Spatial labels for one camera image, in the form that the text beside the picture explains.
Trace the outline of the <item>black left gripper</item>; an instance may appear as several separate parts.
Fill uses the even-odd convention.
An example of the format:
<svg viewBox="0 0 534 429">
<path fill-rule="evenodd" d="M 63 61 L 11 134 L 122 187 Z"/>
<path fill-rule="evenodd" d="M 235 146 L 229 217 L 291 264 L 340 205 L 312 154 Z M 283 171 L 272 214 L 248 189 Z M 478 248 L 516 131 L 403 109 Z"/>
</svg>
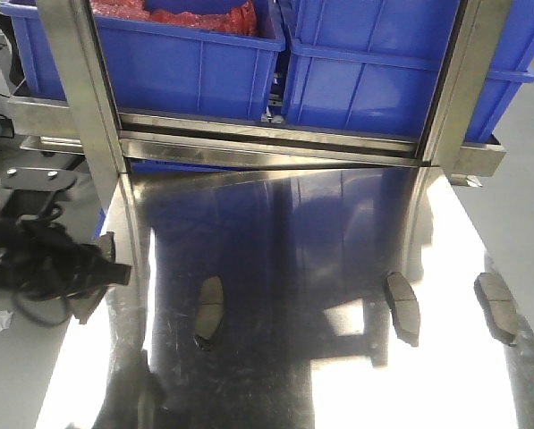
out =
<svg viewBox="0 0 534 429">
<path fill-rule="evenodd" d="M 78 296 L 94 266 L 110 285 L 127 286 L 131 266 L 106 261 L 95 245 L 80 245 L 59 223 L 0 219 L 0 290 L 32 300 Z"/>
</svg>

